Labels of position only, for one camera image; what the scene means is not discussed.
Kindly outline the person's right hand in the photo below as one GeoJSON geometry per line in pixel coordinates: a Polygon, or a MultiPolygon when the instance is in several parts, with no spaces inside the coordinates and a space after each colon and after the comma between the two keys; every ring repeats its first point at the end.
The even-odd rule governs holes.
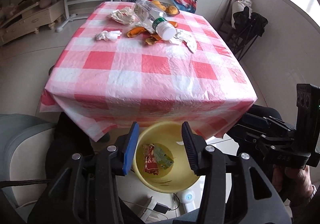
{"type": "Polygon", "coordinates": [[[272,184],[278,193],[284,191],[293,206],[299,206],[309,200],[314,191],[308,165],[303,169],[274,165],[272,184]]]}

